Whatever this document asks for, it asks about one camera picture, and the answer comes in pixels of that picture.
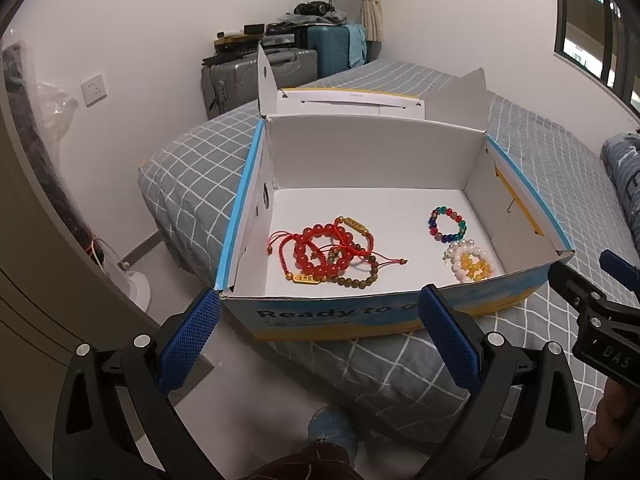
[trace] blue tape edge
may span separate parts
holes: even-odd
[[[231,256],[234,252],[236,238],[238,238],[240,217],[242,216],[242,210],[244,209],[246,194],[249,191],[249,183],[251,182],[251,176],[254,172],[255,161],[257,160],[258,155],[258,146],[260,145],[260,138],[262,137],[263,131],[264,119],[260,119],[258,124],[255,125],[254,140],[252,140],[249,153],[246,157],[246,163],[244,164],[240,184],[238,184],[238,193],[236,193],[234,207],[231,210],[231,218],[229,219],[229,224],[226,227],[225,241],[222,244],[222,254],[220,255],[220,262],[218,263],[216,285],[214,286],[216,290],[224,290],[228,287],[229,272],[231,270]]]
[[[565,248],[567,248],[568,250],[573,249],[572,248],[572,244],[569,241],[569,238],[567,237],[567,235],[564,232],[564,229],[562,229],[562,226],[558,223],[558,220],[556,220],[556,217],[551,212],[551,209],[549,209],[548,206],[546,205],[545,201],[542,200],[542,197],[536,191],[536,189],[532,186],[532,184],[530,183],[529,179],[524,175],[524,173],[522,173],[520,171],[520,168],[517,167],[513,163],[513,161],[509,157],[509,155],[507,155],[504,152],[504,150],[498,145],[497,142],[495,142],[489,136],[485,136],[485,137],[486,137],[487,142],[489,142],[489,144],[491,144],[495,148],[495,150],[498,153],[500,153],[500,156],[505,160],[505,162],[509,165],[509,167],[518,175],[520,180],[524,182],[525,186],[527,186],[527,189],[529,189],[529,192],[531,193],[533,198],[536,199],[536,202],[538,202],[538,205],[542,208],[542,211],[544,211],[546,216],[549,218],[549,221],[551,222],[551,225],[556,229],[556,232],[560,236],[560,239],[562,240],[562,243],[564,244]]]

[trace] cardboard box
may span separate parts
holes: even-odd
[[[216,289],[261,340],[331,340],[422,327],[416,301],[427,283],[458,310],[481,315],[524,300],[551,263],[573,254],[533,186],[485,135],[484,73],[450,81],[424,101],[357,91],[279,91],[263,52],[256,127],[226,233]],[[458,211],[497,261],[497,276],[459,284],[443,261],[448,244],[429,234],[438,206]],[[380,269],[364,290],[287,281],[270,233],[351,217],[375,250],[408,263]],[[457,232],[441,217],[441,231]],[[295,272],[293,242],[284,256]],[[359,264],[345,276],[366,278]]]

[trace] blue gripper pad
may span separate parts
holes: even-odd
[[[159,357],[156,379],[163,395],[181,388],[220,320],[222,304],[215,290],[207,292],[184,320]]]
[[[481,383],[480,356],[452,313],[429,286],[418,295],[418,314],[453,381],[474,395]]]
[[[600,253],[600,268],[631,292],[640,292],[640,272],[608,249]]]

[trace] mattress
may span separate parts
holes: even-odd
[[[321,81],[323,87],[426,96],[453,76],[408,62],[379,60]],[[609,299],[638,306],[633,294],[600,270],[611,249],[631,264],[640,260],[616,191],[598,157],[571,132],[489,92],[488,135],[539,192],[571,239],[570,265]],[[176,262],[213,283],[231,208],[259,118],[252,102],[177,137],[139,172],[139,185]],[[569,353],[577,338],[576,313],[548,285],[518,306],[477,318],[513,345],[539,349],[562,344],[580,397],[585,433],[593,424],[606,378]],[[425,330],[333,342],[273,342],[278,354],[302,365],[356,400],[403,436],[440,442],[468,393],[453,383]],[[513,414],[512,388],[492,436],[497,445]]]

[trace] blue shoe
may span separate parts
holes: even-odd
[[[329,442],[343,447],[353,466],[360,437],[347,412],[338,406],[326,406],[317,411],[309,422],[309,442]]]

